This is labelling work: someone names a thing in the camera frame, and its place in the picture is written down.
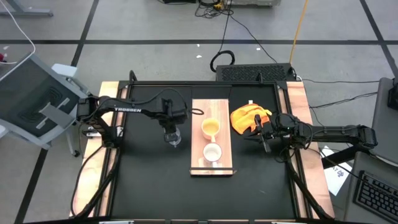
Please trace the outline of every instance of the yellow cup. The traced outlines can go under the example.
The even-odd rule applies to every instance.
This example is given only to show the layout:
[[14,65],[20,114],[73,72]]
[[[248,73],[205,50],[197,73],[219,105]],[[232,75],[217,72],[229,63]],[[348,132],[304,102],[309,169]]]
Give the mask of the yellow cup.
[[206,139],[216,142],[217,134],[220,131],[220,122],[214,118],[204,119],[201,123],[201,131]]

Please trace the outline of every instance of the paper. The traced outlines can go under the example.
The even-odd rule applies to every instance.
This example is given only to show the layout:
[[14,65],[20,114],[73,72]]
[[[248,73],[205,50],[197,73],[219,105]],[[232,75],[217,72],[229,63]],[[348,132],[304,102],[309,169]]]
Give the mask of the paper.
[[[325,156],[329,156],[334,153],[332,150],[329,149],[328,146],[325,146],[322,149],[322,152],[324,153]],[[339,164],[339,165],[344,167],[345,169],[347,169],[350,172],[352,170],[352,167],[349,166],[345,162],[342,164]],[[324,171],[325,171],[326,182],[328,183],[328,189],[329,189],[330,193],[332,193],[334,196],[337,196],[338,191],[343,186],[344,181],[349,176],[349,173],[339,166],[334,166],[334,167],[325,169]]]

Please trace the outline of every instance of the black tabletop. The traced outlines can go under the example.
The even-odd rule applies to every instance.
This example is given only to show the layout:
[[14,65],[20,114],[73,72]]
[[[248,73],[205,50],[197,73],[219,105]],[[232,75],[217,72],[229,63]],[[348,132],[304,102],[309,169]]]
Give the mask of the black tabletop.
[[[131,97],[149,99],[164,86],[135,86]],[[229,112],[253,100],[279,110],[274,86],[175,86],[188,107],[192,99],[228,98]],[[182,100],[172,91],[161,97]],[[155,108],[155,103],[146,108]],[[122,157],[114,188],[111,216],[131,219],[270,219],[294,218],[290,180],[285,164],[266,155],[260,144],[244,140],[231,128],[231,177],[191,177],[191,119],[178,128],[177,148],[163,141],[156,120],[128,114]]]

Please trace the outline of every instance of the wooden cutting board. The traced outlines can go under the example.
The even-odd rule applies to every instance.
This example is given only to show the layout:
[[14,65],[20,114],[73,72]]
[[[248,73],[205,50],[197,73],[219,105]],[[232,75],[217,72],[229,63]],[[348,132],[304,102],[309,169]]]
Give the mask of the wooden cutting board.
[[[199,108],[205,114],[192,115],[191,168],[203,169],[191,169],[191,175],[233,175],[228,99],[194,99],[192,108]],[[206,170],[206,168],[212,167],[211,163],[203,156],[203,148],[211,142],[203,137],[201,130],[202,121],[207,118],[214,118],[220,122],[220,131],[215,143],[221,147],[222,155],[217,161],[217,167],[230,168],[229,170]]]

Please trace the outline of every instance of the black floor stripe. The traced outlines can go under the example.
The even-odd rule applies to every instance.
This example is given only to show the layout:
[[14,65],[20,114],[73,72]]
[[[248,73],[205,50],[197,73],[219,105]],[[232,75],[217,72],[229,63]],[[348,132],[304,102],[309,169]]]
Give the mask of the black floor stripe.
[[[156,45],[156,44],[220,44],[221,40],[32,40],[35,44]],[[293,40],[259,40],[261,44],[290,45]],[[257,44],[255,40],[224,40],[225,44]],[[28,40],[0,40],[0,44],[30,44]],[[297,45],[398,45],[398,40],[298,40]]]
[[395,77],[398,78],[398,68],[397,64],[395,63],[394,58],[391,55],[390,50],[388,49],[388,46],[386,45],[383,36],[381,35],[381,32],[376,24],[376,21],[373,18],[373,15],[369,9],[368,4],[366,3],[365,0],[360,0],[361,5],[363,7],[363,10],[365,11],[366,16],[368,17],[368,20],[372,26],[372,29],[374,31],[374,34],[377,37],[377,40],[381,42],[381,49],[383,50],[384,55],[386,56],[387,62],[391,67],[392,73],[394,74]]
[[30,177],[29,183],[27,185],[24,198],[22,199],[21,205],[19,207],[17,217],[15,218],[16,224],[23,223],[27,209],[29,208],[30,201],[32,200],[33,193],[35,192],[35,188],[37,185],[37,181],[39,180],[40,173],[42,171],[45,158],[47,157],[48,150],[41,149],[39,157],[37,158],[35,168],[33,170],[32,176]]
[[95,11],[97,10],[97,6],[98,6],[98,2],[99,1],[100,0],[94,0],[93,1],[93,5],[91,6],[90,13],[88,14],[85,27],[83,28],[83,32],[81,33],[80,42],[77,45],[75,56],[73,56],[73,60],[72,60],[71,66],[76,67],[77,63],[79,62],[81,51],[83,50],[83,46],[85,44],[85,40],[87,38],[87,34],[88,34],[88,31],[89,31],[90,26],[91,26],[91,22],[93,22],[94,14],[95,14]]

